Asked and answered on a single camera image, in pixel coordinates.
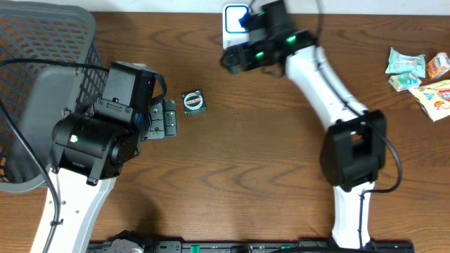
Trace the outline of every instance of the packet with round logo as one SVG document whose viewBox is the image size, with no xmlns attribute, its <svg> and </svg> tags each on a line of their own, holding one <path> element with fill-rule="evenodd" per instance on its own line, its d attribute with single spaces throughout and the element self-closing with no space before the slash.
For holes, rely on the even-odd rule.
<svg viewBox="0 0 450 253">
<path fill-rule="evenodd" d="M 450 80 L 409 89 L 409 92 L 433 122 L 450 115 Z"/>
<path fill-rule="evenodd" d="M 391 48 L 386 74 L 405 72 L 412 72 L 418 77 L 425 78 L 425 55 L 404 56 Z"/>
<path fill-rule="evenodd" d="M 186 115 L 195 115 L 206 111 L 206 102 L 202 90 L 181 95 Z"/>
</svg>

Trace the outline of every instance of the orange package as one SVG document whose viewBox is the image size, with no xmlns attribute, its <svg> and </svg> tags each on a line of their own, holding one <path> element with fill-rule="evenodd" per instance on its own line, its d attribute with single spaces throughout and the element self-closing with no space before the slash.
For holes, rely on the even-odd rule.
<svg viewBox="0 0 450 253">
<path fill-rule="evenodd" d="M 450 70 L 450 60 L 446 53 L 438 53 L 429 63 L 426 70 L 431 79 L 440 78 Z"/>
</svg>

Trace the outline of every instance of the wood grain surface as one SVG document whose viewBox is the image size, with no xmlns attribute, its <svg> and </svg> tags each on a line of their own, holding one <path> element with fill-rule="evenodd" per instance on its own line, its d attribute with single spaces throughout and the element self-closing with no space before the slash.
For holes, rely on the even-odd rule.
<svg viewBox="0 0 450 253">
<path fill-rule="evenodd" d="M 94 13 L 105 63 L 147 63 L 177 103 L 178 136 L 147 141 L 128 162 L 98 217 L 92 240 L 127 229 L 153 238 L 297 240 L 328 237 L 333 191 L 321 173 L 323 128 L 285 77 L 220 67 L 217 14 Z M 294 15 L 316 29 L 315 15 Z M 390 47 L 426 60 L 450 49 L 450 17 L 326 15 L 321 43 L 348 89 L 382 109 L 404 164 L 404 181 L 371 200 L 376 240 L 411 240 L 417 252 L 450 248 L 450 118 L 432 123 L 384 74 Z M 202 89 L 207 112 L 185 116 L 180 94 Z M 388 155 L 377 188 L 397 171 Z M 0 251 L 28 252 L 45 190 L 0 193 Z"/>
</svg>

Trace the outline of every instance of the yellow snack package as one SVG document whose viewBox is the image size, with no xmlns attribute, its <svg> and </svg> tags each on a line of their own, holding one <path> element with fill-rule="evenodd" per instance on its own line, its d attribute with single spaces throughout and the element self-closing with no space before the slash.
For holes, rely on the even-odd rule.
<svg viewBox="0 0 450 253">
<path fill-rule="evenodd" d="M 450 115 L 450 80 L 409 89 L 409 92 L 433 122 Z"/>
<path fill-rule="evenodd" d="M 450 60 L 446 53 L 438 53 L 429 63 L 427 72 L 431 79 L 438 79 L 450 70 Z"/>
</svg>

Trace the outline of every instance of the gray plastic basket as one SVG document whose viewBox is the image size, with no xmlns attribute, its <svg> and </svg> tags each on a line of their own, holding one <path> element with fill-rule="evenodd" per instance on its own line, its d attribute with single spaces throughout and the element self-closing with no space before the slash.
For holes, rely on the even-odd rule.
<svg viewBox="0 0 450 253">
<path fill-rule="evenodd" d="M 0 0 L 0 60 L 42 58 L 103 65 L 94 45 L 94 17 L 76 6 Z M 13 64 L 0 69 L 0 99 L 45 165 L 51 132 L 66 111 L 103 93 L 100 70 Z M 0 116 L 0 190 L 21 193 L 44 182 Z"/>
</svg>

